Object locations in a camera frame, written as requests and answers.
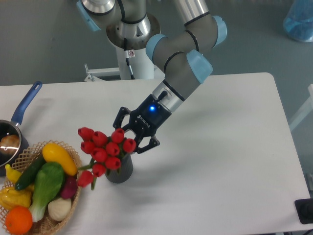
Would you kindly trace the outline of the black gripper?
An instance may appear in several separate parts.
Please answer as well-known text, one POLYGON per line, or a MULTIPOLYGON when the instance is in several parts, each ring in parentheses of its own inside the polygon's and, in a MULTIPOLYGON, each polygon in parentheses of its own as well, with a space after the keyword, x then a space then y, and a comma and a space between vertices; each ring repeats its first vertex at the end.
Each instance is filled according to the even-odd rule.
POLYGON ((123 129, 131 130, 135 134, 136 147, 134 152, 137 154, 144 153, 154 147, 160 145, 155 134, 157 129, 170 117, 172 114, 161 105, 161 101, 168 93, 161 93, 157 98, 150 94, 137 109, 130 111, 126 107, 121 107, 113 122, 113 128, 122 128, 122 122, 125 116, 130 115, 129 123, 123 129), (141 147, 140 143, 146 137, 150 137, 147 145, 141 147))

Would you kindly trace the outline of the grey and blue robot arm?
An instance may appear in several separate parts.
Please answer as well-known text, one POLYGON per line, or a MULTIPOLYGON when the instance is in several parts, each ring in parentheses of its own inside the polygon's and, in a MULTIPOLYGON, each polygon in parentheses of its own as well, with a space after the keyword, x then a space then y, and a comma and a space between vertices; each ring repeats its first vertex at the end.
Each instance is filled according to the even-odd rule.
POLYGON ((122 107, 113 123, 114 128, 132 131, 136 143, 150 139, 135 152, 158 146, 157 129, 212 73, 203 52, 225 40, 225 22, 212 16, 203 0, 177 0, 185 30, 170 39, 161 34, 144 0, 80 0, 76 5, 91 30, 106 31, 116 49, 121 79, 152 79, 154 68, 164 73, 164 80, 137 109, 122 107), (125 116, 130 119, 123 126, 125 116))

